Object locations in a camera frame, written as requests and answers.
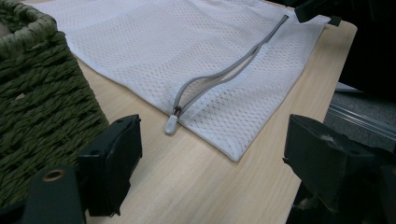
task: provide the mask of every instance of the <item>mesh laundry bag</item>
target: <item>mesh laundry bag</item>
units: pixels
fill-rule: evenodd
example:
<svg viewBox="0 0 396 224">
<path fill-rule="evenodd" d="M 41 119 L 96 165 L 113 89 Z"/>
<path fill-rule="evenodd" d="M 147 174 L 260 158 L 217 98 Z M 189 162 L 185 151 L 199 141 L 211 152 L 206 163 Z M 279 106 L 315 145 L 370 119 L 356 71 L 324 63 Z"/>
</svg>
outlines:
<svg viewBox="0 0 396 224">
<path fill-rule="evenodd" d="M 182 92 L 178 122 L 233 161 L 283 102 L 329 21 L 299 23 L 292 10 L 259 0 L 56 0 L 32 6 L 56 19 L 84 63 L 167 115 L 186 83 L 206 77 Z M 284 16 L 289 18 L 270 41 L 246 58 Z M 252 57 L 240 72 L 235 67 L 209 78 Z M 200 95 L 202 87 L 233 73 L 238 75 Z"/>
<path fill-rule="evenodd" d="M 21 202 L 42 168 L 75 165 L 108 125 L 55 20 L 0 0 L 0 208 Z"/>
</svg>

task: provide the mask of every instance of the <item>wooden table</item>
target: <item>wooden table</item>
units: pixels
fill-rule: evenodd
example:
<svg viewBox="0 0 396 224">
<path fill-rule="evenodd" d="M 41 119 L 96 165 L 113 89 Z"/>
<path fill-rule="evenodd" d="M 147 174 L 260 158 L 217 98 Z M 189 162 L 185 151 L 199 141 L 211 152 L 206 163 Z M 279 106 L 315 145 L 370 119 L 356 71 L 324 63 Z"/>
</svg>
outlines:
<svg viewBox="0 0 396 224">
<path fill-rule="evenodd" d="M 87 222 L 285 223 L 300 186 L 282 161 L 289 115 L 324 120 L 356 32 L 345 21 L 338 27 L 326 25 L 304 72 L 240 162 L 184 127 L 166 135 L 168 116 L 78 60 L 110 122 L 140 116 L 143 144 L 121 215 L 87 213 Z"/>
</svg>

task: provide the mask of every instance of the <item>gray zipper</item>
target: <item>gray zipper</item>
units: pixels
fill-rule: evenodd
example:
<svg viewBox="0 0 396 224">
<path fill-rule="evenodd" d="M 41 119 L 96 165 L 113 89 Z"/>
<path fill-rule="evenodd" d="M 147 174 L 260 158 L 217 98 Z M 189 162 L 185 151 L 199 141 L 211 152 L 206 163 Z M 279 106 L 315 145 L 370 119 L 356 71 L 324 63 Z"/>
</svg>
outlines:
<svg viewBox="0 0 396 224">
<path fill-rule="evenodd" d="M 205 76 L 205 77 L 195 77 L 192 78 L 191 80 L 189 80 L 188 82 L 186 82 L 178 91 L 177 96 L 175 98 L 174 101 L 174 109 L 173 109 L 173 113 L 172 115 L 169 117 L 169 120 L 166 122 L 165 125 L 165 133 L 168 135 L 172 135 L 175 133 L 176 130 L 176 125 L 177 125 L 177 121 L 178 118 L 180 118 L 183 113 L 190 108 L 190 106 L 195 103 L 203 94 L 205 94 L 207 91 L 209 91 L 210 89 L 218 86 L 219 84 L 228 82 L 232 79 L 234 79 L 235 77 L 237 77 L 252 61 L 253 59 L 256 57 L 256 55 L 259 53 L 261 47 L 263 44 L 266 44 L 270 41 L 270 39 L 273 37 L 273 35 L 276 33 L 276 31 L 279 29 L 279 27 L 289 18 L 289 16 L 284 15 L 282 17 L 282 19 L 280 20 L 280 22 L 276 25 L 276 27 L 271 31 L 270 34 L 268 34 L 268 36 L 266 36 L 259 44 L 255 45 L 244 57 L 242 57 L 241 59 L 239 59 L 237 62 L 233 63 L 231 66 L 227 67 L 226 69 L 222 70 L 221 72 L 218 72 L 214 75 L 211 76 Z M 202 91 L 200 91 L 197 95 L 195 95 L 191 100 L 189 100 L 185 105 L 181 106 L 180 103 L 180 99 L 181 96 L 183 95 L 183 92 L 187 89 L 187 87 L 194 81 L 199 80 L 199 79 L 203 79 L 203 78 L 207 78 L 207 79 L 219 79 L 220 77 L 225 77 L 227 74 L 229 74 L 231 71 L 233 71 L 236 67 L 238 67 L 239 65 L 241 65 L 243 62 L 245 62 L 243 64 L 243 66 L 241 66 L 241 68 L 239 68 L 235 74 L 233 74 L 230 77 L 221 79 L 220 81 L 216 81 L 212 84 L 210 84 L 209 86 L 207 86 L 206 88 L 204 88 Z"/>
</svg>

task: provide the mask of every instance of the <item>wicker basket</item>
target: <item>wicker basket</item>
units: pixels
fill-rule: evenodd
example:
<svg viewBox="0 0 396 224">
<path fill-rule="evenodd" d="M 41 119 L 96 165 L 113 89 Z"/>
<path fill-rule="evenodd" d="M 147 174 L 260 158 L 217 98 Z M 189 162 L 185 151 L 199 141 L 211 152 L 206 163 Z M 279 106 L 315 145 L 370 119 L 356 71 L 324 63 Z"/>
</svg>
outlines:
<svg viewBox="0 0 396 224">
<path fill-rule="evenodd" d="M 56 21 L 0 0 L 0 208 L 22 202 L 42 168 L 76 165 L 108 125 Z"/>
</svg>

